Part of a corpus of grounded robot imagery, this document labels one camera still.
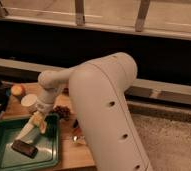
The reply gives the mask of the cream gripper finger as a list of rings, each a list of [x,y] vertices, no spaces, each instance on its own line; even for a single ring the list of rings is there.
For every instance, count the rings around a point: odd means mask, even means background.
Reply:
[[[46,132],[47,123],[43,113],[35,112],[33,123],[39,128],[40,132],[44,134]]]

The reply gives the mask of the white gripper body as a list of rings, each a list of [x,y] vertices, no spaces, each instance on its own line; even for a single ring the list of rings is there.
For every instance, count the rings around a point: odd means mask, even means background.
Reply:
[[[53,109],[55,100],[61,91],[62,88],[43,88],[37,97],[36,109],[47,115]]]

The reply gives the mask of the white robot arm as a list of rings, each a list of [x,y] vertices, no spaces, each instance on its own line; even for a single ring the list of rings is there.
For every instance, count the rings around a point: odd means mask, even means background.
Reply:
[[[136,62],[122,52],[60,71],[47,70],[38,77],[42,92],[37,109],[49,112],[66,83],[97,170],[153,171],[124,96],[136,77]]]

